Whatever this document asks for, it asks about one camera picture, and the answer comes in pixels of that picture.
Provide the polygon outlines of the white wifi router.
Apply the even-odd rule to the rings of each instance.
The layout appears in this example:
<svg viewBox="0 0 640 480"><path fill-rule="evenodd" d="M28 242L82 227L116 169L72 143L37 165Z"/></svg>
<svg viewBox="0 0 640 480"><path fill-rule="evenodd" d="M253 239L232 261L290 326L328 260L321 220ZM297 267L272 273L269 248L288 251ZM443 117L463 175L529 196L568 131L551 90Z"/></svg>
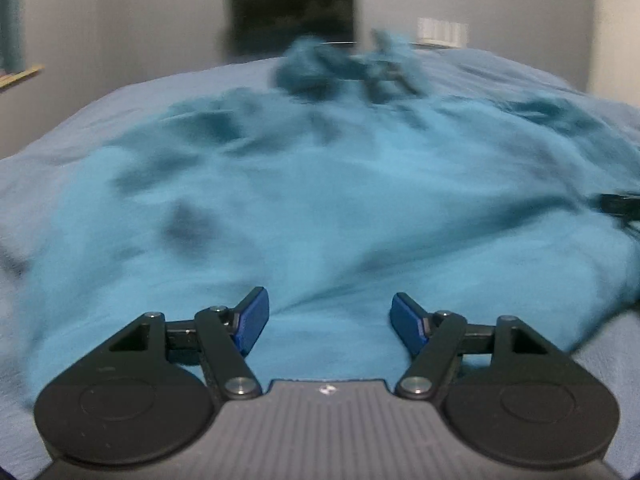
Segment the white wifi router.
<svg viewBox="0 0 640 480"><path fill-rule="evenodd" d="M416 43L433 48L463 49L468 45L469 26L464 23L419 18Z"/></svg>

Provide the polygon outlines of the black flat monitor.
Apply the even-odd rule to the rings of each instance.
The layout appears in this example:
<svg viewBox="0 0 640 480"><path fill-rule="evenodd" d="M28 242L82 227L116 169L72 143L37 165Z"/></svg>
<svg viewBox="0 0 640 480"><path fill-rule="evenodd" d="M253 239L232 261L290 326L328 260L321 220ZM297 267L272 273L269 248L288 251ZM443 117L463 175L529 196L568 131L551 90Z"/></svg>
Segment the black flat monitor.
<svg viewBox="0 0 640 480"><path fill-rule="evenodd" d="M302 37L357 44L358 0L226 0L230 58L269 58Z"/></svg>

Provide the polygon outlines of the teal window curtain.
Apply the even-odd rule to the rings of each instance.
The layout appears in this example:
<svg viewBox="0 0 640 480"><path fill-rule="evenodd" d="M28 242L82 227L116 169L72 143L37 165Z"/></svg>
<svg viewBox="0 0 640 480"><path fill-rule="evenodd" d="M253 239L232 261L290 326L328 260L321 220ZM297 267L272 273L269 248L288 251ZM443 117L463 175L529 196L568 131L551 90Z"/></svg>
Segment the teal window curtain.
<svg viewBox="0 0 640 480"><path fill-rule="evenodd" d="M19 73L23 67L21 0L1 0L1 73Z"/></svg>

